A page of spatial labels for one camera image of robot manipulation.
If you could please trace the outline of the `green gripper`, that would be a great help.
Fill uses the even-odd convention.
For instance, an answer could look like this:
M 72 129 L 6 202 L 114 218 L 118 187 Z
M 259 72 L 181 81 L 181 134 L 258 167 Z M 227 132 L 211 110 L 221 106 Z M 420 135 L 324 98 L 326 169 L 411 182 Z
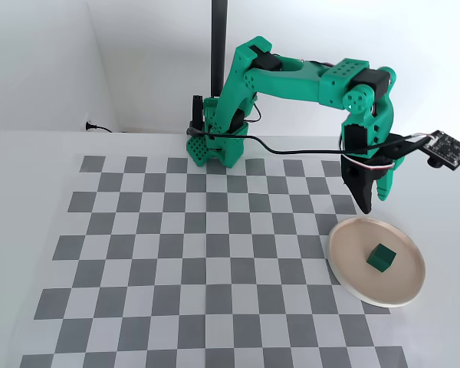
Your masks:
M 393 120 L 374 117 L 371 113 L 349 115 L 342 124 L 340 148 L 341 175 L 360 210 L 371 212 L 372 186 L 386 200 L 393 184 L 393 174 L 403 162 L 407 138 L 390 132 Z

